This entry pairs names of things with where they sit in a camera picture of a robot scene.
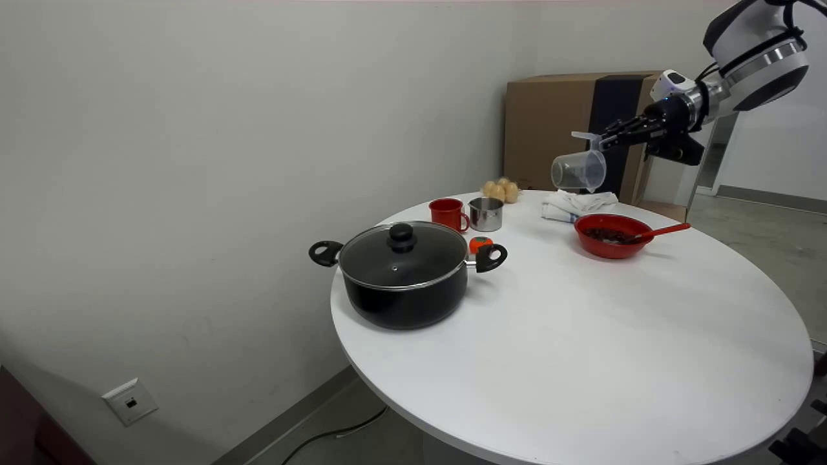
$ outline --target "kitchen utensil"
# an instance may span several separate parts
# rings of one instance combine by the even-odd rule
[[[426,327],[451,315],[478,274],[498,268],[509,249],[487,246],[464,260],[464,237],[433,222],[370,226],[345,246],[322,240],[309,247],[321,266],[340,266],[352,305],[384,327]]]
[[[688,226],[690,225],[682,222],[673,226],[651,229],[647,225],[619,213],[588,213],[574,222],[580,247],[602,258],[631,258],[646,242],[651,242],[654,233],[663,234]]]
[[[596,191],[605,182],[605,155],[596,149],[560,155],[549,163],[549,182],[560,191]]]
[[[472,198],[470,202],[470,226],[478,233],[494,233],[500,226],[500,206],[498,198]]]
[[[433,198],[432,203],[432,222],[446,225],[454,233],[464,233],[470,217],[461,211],[461,202],[458,198]]]
[[[476,255],[478,249],[491,247],[491,246],[494,246],[494,240],[478,234],[467,242],[467,252]]]

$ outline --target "red bowl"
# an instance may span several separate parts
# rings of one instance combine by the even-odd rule
[[[576,220],[574,229],[584,249],[588,249],[591,255],[614,258],[614,260],[631,258],[646,242],[651,242],[647,225],[633,217],[619,217],[619,213],[588,213]]]

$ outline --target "pot handle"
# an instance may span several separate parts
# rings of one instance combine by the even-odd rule
[[[321,240],[321,242],[311,242],[311,247],[308,249],[309,260],[315,260],[318,266],[336,266],[337,262],[337,249],[343,246],[340,242],[332,242],[332,240]]]
[[[498,242],[485,246],[485,247],[481,247],[481,249],[476,252],[476,270],[478,270],[478,274],[494,270],[494,268],[498,268],[500,262],[505,262],[505,258],[509,258],[509,249],[505,249],[504,246],[498,246]]]

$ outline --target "small container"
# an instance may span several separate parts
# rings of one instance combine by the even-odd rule
[[[461,202],[458,198],[433,198],[428,208],[432,208],[432,222],[439,222],[454,233],[464,233],[470,225],[470,217],[461,211]]]
[[[605,182],[605,155],[596,149],[560,155],[549,163],[549,182],[560,191],[596,191]]]
[[[467,252],[476,255],[478,249],[491,247],[491,246],[494,246],[494,240],[478,234],[478,237],[472,237],[472,240],[467,242]]]
[[[478,233],[494,233],[500,226],[500,206],[498,198],[472,198],[470,202],[470,226]]]

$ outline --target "pot lid handle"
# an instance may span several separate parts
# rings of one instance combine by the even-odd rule
[[[388,246],[389,246],[389,249],[394,249],[394,252],[408,252],[408,249],[412,249],[412,246],[415,246],[412,226],[405,225],[405,222],[392,225],[388,234],[389,234],[389,237],[388,237]]]

